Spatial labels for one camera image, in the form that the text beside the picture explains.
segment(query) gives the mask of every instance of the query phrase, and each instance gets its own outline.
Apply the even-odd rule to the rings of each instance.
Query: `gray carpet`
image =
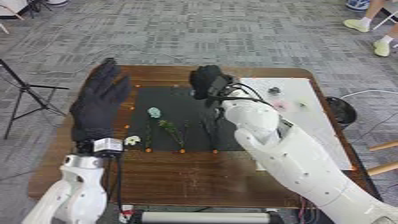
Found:
[[[26,14],[26,21],[2,21],[10,35],[0,33],[0,57],[28,82],[71,88],[53,98],[64,111],[105,57],[130,65],[298,67],[313,72],[325,95],[366,89],[396,91],[398,55],[380,58],[371,48],[391,24],[362,34],[341,25],[343,19],[359,16],[343,0],[71,1],[53,12],[42,9],[35,19]],[[5,130],[18,90],[3,80],[0,93]],[[345,134],[371,167],[398,161],[398,149],[368,151],[369,146],[398,139],[398,116],[359,138],[398,113],[398,95],[366,93],[346,100],[359,120]],[[26,97],[21,111],[34,106]],[[0,223],[18,223],[32,208],[26,183],[60,123],[58,116],[37,113],[16,122],[10,139],[0,140]],[[387,203],[398,206],[398,187],[389,188],[398,171],[373,180]]]

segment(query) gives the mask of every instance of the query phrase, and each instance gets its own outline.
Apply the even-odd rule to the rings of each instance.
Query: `black cloth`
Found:
[[[112,137],[115,113],[131,92],[128,76],[114,83],[119,72],[115,60],[106,58],[87,79],[69,109],[74,120],[71,138],[76,142]]]

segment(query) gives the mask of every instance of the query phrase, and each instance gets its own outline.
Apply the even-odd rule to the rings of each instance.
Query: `tripod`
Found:
[[[64,112],[58,110],[58,108],[53,106],[53,104],[50,103],[51,101],[51,98],[53,98],[53,93],[55,93],[55,90],[57,89],[69,89],[66,87],[57,87],[57,86],[44,86],[44,85],[30,85],[26,82],[23,82],[23,80],[19,79],[9,65],[5,64],[3,60],[0,59],[0,67],[3,67],[5,71],[9,72],[19,86],[19,94],[18,94],[18,98],[16,98],[16,105],[14,105],[14,110],[12,110],[12,115],[10,115],[10,119],[9,119],[9,125],[7,125],[7,130],[5,130],[5,134],[3,134],[3,139],[9,138],[9,131],[10,131],[10,127],[12,127],[12,123],[14,121],[23,118],[26,115],[30,115],[35,111],[41,111],[41,110],[48,110],[51,111],[55,114],[66,116]],[[32,90],[32,87],[35,88],[42,88],[42,89],[51,89],[51,93],[48,95],[48,98],[44,98]],[[21,96],[23,96],[23,93],[26,93],[32,98],[34,98],[34,101],[37,102],[39,104],[39,108],[34,109],[32,111],[28,111],[25,114],[21,114],[19,116],[16,116],[16,112],[18,112],[18,107],[19,107],[19,102],[21,102]]]
[[[41,6],[46,7],[48,11],[53,11],[46,5],[46,3],[42,2],[42,0],[26,0],[28,3],[28,11],[30,11],[30,16],[34,19],[34,12],[41,12]]]

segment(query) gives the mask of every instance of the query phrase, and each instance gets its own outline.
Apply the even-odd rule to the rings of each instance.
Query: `white board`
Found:
[[[300,126],[320,142],[341,170],[352,170],[352,163],[323,112],[316,93],[305,78],[241,78],[240,82],[257,91],[282,117]],[[272,95],[268,89],[281,93]]]

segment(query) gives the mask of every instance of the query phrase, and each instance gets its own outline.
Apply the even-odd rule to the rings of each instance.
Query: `camera stand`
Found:
[[[46,86],[46,85],[30,85],[26,82],[23,82],[23,80],[19,79],[9,65],[5,64],[3,60],[0,59],[0,67],[3,67],[5,71],[9,72],[19,86],[19,94],[18,94],[18,98],[16,98],[16,105],[14,105],[14,110],[12,110],[12,115],[10,115],[10,119],[9,119],[9,125],[7,125],[7,130],[5,130],[5,134],[3,134],[3,139],[9,138],[9,131],[10,131],[10,127],[12,127],[12,123],[14,121],[23,118],[26,115],[30,115],[34,112],[41,111],[41,110],[48,110],[50,112],[53,112],[55,114],[66,116],[64,112],[58,110],[58,108],[53,106],[53,104],[50,103],[51,98],[53,98],[53,93],[57,89],[69,89],[66,87],[57,87],[57,86]],[[44,98],[35,91],[32,90],[34,88],[42,88],[42,89],[51,89],[51,93],[48,95],[48,98]],[[39,104],[39,108],[34,109],[32,111],[28,111],[26,113],[23,113],[19,116],[16,116],[16,112],[18,112],[18,107],[19,107],[19,102],[21,102],[21,96],[23,94],[28,94],[34,98],[34,101]]]

